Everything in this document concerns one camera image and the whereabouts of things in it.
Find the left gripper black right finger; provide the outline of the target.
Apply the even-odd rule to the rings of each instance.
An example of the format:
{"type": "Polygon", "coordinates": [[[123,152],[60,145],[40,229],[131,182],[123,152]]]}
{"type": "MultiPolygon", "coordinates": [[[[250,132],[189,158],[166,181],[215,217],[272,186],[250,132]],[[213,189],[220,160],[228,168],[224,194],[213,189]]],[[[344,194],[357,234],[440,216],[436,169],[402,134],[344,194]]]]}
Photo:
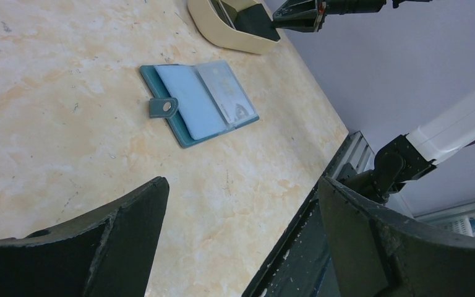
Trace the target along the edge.
{"type": "Polygon", "coordinates": [[[317,196],[341,296],[475,296],[475,238],[418,222],[328,177],[317,196]]]}

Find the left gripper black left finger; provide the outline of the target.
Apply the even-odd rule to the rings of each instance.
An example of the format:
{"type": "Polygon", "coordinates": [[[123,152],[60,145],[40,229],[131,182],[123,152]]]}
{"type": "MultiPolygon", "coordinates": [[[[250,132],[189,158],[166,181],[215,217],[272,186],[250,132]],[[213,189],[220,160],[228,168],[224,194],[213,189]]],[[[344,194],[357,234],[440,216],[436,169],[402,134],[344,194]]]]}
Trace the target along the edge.
{"type": "Polygon", "coordinates": [[[0,239],[0,296],[143,296],[168,196],[157,177],[69,221],[0,239]]]}

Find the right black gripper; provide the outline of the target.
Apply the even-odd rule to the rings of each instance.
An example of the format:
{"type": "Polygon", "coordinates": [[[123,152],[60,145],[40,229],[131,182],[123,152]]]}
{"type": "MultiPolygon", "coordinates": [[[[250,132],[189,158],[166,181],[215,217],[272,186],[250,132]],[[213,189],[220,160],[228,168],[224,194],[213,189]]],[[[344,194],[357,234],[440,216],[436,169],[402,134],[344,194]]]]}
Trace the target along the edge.
{"type": "Polygon", "coordinates": [[[272,26],[318,32],[328,15],[376,13],[386,4],[386,0],[288,0],[273,13],[272,26]]]}

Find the beige oval card tray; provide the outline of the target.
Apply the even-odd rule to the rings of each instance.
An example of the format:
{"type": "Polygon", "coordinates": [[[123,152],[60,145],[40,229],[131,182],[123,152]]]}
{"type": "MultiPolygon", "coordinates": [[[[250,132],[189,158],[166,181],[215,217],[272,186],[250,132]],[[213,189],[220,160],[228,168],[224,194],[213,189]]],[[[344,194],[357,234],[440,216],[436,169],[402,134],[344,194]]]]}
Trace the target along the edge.
{"type": "Polygon", "coordinates": [[[187,9],[201,35],[221,48],[266,54],[281,40],[258,1],[187,1],[187,9]]]}

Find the white card black stripe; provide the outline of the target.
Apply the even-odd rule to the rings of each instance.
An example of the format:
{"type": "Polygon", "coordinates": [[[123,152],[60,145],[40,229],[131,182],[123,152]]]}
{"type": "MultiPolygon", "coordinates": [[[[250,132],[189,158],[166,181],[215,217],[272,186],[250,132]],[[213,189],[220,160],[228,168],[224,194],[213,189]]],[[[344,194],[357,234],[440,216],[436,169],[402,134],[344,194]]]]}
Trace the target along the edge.
{"type": "Polygon", "coordinates": [[[258,117],[246,92],[224,60],[195,66],[226,124],[237,126],[258,117]]]}

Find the blue card holder wallet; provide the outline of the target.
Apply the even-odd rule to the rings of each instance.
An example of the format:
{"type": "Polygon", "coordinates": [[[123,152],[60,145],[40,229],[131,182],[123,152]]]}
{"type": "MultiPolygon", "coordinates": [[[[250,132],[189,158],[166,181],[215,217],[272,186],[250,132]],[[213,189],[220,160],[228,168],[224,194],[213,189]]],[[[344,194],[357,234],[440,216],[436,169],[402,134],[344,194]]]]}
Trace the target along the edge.
{"type": "Polygon", "coordinates": [[[165,119],[182,148],[192,147],[260,119],[256,111],[258,117],[249,122],[237,126],[226,124],[195,70],[196,65],[159,64],[139,68],[153,96],[148,103],[149,117],[165,119]]]}

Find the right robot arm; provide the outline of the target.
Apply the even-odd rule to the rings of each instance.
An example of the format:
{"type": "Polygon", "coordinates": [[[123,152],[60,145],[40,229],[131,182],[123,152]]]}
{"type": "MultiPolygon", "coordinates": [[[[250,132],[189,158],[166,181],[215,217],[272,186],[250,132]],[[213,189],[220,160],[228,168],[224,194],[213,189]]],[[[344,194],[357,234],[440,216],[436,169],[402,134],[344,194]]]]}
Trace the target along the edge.
{"type": "MultiPolygon", "coordinates": [[[[318,32],[328,15],[376,13],[386,1],[285,1],[272,25],[298,32],[318,32]]],[[[399,135],[382,147],[374,167],[339,182],[376,203],[437,168],[464,147],[475,144],[475,91],[427,124],[399,135]]]]}

